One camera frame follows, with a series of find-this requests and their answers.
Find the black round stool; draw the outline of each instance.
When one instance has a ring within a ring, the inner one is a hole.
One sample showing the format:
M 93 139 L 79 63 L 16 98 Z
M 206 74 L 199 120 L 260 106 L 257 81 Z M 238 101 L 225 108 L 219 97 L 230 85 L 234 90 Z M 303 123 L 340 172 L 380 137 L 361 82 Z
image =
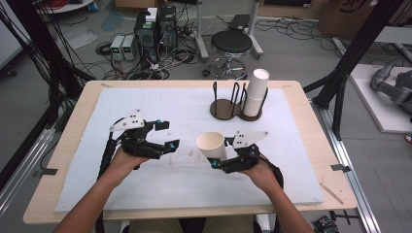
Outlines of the black round stool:
M 210 70 L 216 78 L 231 76 L 235 80 L 246 79 L 246 67 L 235 57 L 251 52 L 253 43 L 248 35 L 237 30 L 221 31 L 212 36 L 211 45 L 214 51 L 224 55 L 210 65 Z

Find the white paper sheet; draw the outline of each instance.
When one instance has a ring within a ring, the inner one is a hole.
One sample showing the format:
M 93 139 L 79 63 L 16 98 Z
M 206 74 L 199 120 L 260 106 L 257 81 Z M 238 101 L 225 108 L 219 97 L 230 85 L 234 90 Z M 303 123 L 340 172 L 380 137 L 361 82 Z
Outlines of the white paper sheet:
M 218 89 L 219 98 L 230 99 L 230 95 L 231 89 Z M 56 211 L 70 211 L 94 184 L 109 127 L 136 109 L 143 111 L 145 120 L 170 121 L 169 129 L 151 132 L 149 142 L 180 139 L 180 147 L 133 171 L 112 193 L 105 210 L 270 205 L 245 175 L 227 175 L 210 168 L 195 146 L 197 136 L 208 131 L 219 131 L 226 137 L 233 137 L 237 130 L 268 131 L 269 136 L 257 145 L 281 168 L 291 200 L 295 204 L 324 201 L 281 89 L 269 89 L 262 117 L 254 122 L 238 117 L 227 121 L 213 118 L 209 112 L 213 100 L 212 88 L 104 89 L 70 164 Z M 226 151 L 228 157 L 235 156 L 232 148 Z

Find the wheel caster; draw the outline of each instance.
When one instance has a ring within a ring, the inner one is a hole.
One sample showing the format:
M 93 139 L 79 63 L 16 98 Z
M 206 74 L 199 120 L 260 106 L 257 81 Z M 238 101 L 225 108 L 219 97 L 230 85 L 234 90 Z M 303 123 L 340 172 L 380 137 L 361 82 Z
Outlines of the wheel caster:
M 241 75 L 240 75 L 240 77 L 242 77 L 242 78 L 240 78 L 239 80 L 246 80 L 247 78 L 248 78 L 248 73 L 242 73 Z
M 203 77 L 208 77 L 210 75 L 210 70 L 203 70 L 202 72 Z

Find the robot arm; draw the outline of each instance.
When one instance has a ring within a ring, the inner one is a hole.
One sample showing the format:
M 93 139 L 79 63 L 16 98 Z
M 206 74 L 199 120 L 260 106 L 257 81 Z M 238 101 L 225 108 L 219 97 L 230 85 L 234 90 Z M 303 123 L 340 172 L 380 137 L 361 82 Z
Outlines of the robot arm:
M 391 100 L 397 104 L 405 104 L 407 100 L 411 98 L 411 90 L 385 83 L 386 79 L 391 75 L 392 69 L 395 67 L 395 62 L 396 60 L 393 60 L 386 64 L 382 69 L 378 70 L 372 77 L 370 87 L 376 91 L 388 95 L 391 97 Z M 412 82 L 412 77 L 410 77 L 411 75 L 408 73 L 410 72 L 401 73 L 397 78 Z

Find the white paper cup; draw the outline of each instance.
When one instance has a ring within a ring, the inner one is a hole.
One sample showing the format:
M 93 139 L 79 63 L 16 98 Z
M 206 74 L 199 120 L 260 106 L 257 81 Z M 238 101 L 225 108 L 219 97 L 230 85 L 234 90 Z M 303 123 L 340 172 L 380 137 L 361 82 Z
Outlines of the white paper cup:
M 207 132 L 197 137 L 196 146 L 209 158 L 227 160 L 224 136 L 218 132 Z
M 266 70 L 256 69 L 251 76 L 248 88 L 248 97 L 253 99 L 262 99 L 266 92 L 267 82 L 269 81 L 270 74 Z
M 258 111 L 260 110 L 261 103 L 263 103 L 263 98 L 254 99 L 248 96 L 248 98 L 244 99 L 242 102 L 242 113 L 248 117 L 256 117 L 258 115 Z

